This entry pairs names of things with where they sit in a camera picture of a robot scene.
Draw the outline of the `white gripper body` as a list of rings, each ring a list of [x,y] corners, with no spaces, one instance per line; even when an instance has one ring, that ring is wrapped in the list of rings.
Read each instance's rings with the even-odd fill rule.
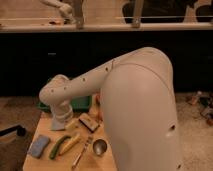
[[[73,109],[69,101],[51,106],[54,119],[59,123],[65,123],[73,117]]]

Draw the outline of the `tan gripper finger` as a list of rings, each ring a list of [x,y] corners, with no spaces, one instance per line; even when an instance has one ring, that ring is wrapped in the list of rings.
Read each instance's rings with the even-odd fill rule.
[[[66,124],[65,129],[66,130],[74,130],[78,128],[78,120],[77,119],[72,119],[69,123]]]

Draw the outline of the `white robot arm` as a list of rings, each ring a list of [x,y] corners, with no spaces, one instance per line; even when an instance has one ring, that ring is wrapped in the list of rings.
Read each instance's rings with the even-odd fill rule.
[[[53,125],[70,117],[70,101],[98,93],[117,171],[183,171],[173,68],[167,55],[143,47],[82,74],[52,78],[39,92]]]

